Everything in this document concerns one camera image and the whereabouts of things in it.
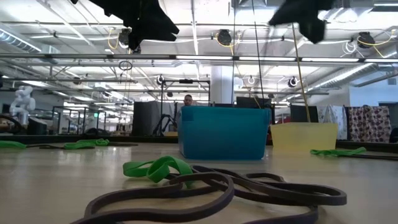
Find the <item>desk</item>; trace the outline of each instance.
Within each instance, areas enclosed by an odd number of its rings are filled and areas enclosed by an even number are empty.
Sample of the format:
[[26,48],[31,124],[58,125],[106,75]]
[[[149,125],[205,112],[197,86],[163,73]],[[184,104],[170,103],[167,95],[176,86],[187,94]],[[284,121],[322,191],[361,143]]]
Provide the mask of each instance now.
[[[0,223],[70,223],[83,216],[90,200],[102,194],[153,186],[146,179],[123,176],[127,161],[149,161],[171,155],[182,158],[177,144],[137,147],[97,147],[58,151],[0,149]],[[320,207],[319,224],[395,223],[398,203],[398,163],[370,159],[321,159],[307,154],[279,154],[267,148],[261,161],[187,161],[240,173],[271,172],[286,181],[323,184],[344,190],[345,206]],[[140,199],[110,205],[180,209],[202,205],[219,192],[181,199]],[[221,212],[192,223],[243,223],[267,217],[303,213],[307,208],[249,202],[235,197]]]

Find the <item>ceiling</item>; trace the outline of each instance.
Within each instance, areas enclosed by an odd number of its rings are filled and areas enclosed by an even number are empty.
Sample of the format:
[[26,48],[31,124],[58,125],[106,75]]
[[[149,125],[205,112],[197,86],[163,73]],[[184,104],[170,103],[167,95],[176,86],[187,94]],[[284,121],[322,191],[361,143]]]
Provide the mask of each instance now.
[[[89,0],[80,0],[77,5],[73,5],[66,0],[48,0],[50,10],[42,4],[44,0],[2,0],[0,1],[0,21],[2,26],[11,30],[28,43],[37,46],[50,45],[57,49],[61,54],[128,54],[127,49],[117,45],[116,38],[123,28],[122,20],[115,16],[107,17],[103,10]],[[160,42],[145,40],[141,44],[142,55],[227,55],[231,56],[231,49],[220,45],[215,36],[220,29],[229,29],[231,35],[235,36],[236,45],[233,47],[235,56],[256,56],[257,49],[260,56],[273,57],[295,57],[294,34],[292,26],[269,27],[267,21],[272,17],[275,7],[256,7],[256,26],[252,11],[242,10],[234,17],[228,7],[230,0],[195,0],[192,10],[191,1],[187,0],[159,0],[161,8],[171,18],[180,29],[176,42]],[[196,20],[196,29],[192,26],[192,13]],[[347,47],[346,42],[352,37],[355,39],[359,32],[366,31],[374,37],[377,43],[384,42],[392,35],[397,18],[396,12],[370,12],[365,11],[360,15],[352,16],[344,13],[336,17],[329,17],[329,24],[325,34],[325,40],[320,44],[314,45],[305,40],[295,29],[298,44],[298,54],[300,57],[377,57],[373,48],[352,50]],[[83,40],[76,33],[81,34],[91,43]],[[387,49],[394,45],[394,41],[383,44],[380,50]],[[0,53],[21,54],[24,51],[15,48],[5,42],[0,42]],[[42,60],[12,58],[13,62],[22,64],[30,69],[37,71],[35,75],[39,77],[49,77],[50,67],[41,66]],[[113,60],[117,65],[121,60]],[[59,59],[58,62],[65,65],[71,63],[103,63],[103,60],[77,60]],[[138,83],[98,83],[109,91],[121,90],[120,94],[130,100],[153,100],[159,97],[158,93],[151,95],[145,94],[146,90],[156,90],[156,78],[162,74],[168,80],[193,79],[209,80],[211,78],[211,67],[215,66],[212,62],[185,62],[176,67],[172,66],[178,62],[170,60],[156,60],[157,65],[151,66],[151,59],[131,60],[135,65],[130,71],[124,72],[118,66],[99,67],[79,67],[74,66],[54,66],[53,74],[56,78],[81,77],[82,79],[105,79],[114,80],[132,78]],[[305,85],[310,85],[327,75],[341,70],[345,67],[354,65],[333,65],[330,63],[303,63],[301,67],[302,77]],[[289,91],[287,80],[292,76],[297,77],[299,70],[294,63],[280,63],[272,65],[262,65],[261,76],[264,91]],[[235,65],[234,76],[243,78],[244,87],[248,89],[259,88],[259,66],[255,63],[238,62]],[[248,80],[255,79],[254,84]],[[70,82],[48,83],[57,88],[95,88],[95,83],[82,82],[75,85]],[[175,91],[170,100],[182,100],[186,90],[203,90],[203,86],[187,84],[174,84],[169,87],[169,91]],[[122,90],[143,90],[139,92],[123,92]],[[68,97],[79,95],[75,91],[62,91]],[[99,93],[84,92],[85,96],[91,96],[98,101],[106,101]],[[194,93],[194,100],[206,100],[207,93]]]

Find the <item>pillar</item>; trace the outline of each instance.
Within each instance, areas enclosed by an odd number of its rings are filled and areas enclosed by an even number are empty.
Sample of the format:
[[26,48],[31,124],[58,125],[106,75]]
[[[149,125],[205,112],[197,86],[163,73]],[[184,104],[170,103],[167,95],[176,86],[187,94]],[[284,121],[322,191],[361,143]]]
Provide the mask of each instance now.
[[210,78],[210,102],[211,103],[233,103],[233,80],[232,66],[214,66],[211,68]]

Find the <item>curtain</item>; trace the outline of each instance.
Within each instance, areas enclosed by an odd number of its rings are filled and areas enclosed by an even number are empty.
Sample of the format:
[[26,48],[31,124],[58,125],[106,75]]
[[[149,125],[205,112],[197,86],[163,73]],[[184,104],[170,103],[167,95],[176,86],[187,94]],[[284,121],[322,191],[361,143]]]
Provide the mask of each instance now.
[[347,140],[347,116],[343,106],[317,106],[319,123],[338,125],[337,139]]
[[365,105],[350,108],[349,132],[352,141],[388,143],[391,134],[388,107]]

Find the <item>patterned curtain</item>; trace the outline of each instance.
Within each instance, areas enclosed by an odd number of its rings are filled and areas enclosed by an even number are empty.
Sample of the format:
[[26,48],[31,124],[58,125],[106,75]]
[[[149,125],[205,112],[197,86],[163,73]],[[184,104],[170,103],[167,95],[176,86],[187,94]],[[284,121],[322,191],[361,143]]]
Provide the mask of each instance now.
[[352,141],[388,143],[391,134],[388,107],[365,105],[350,108],[349,132]]

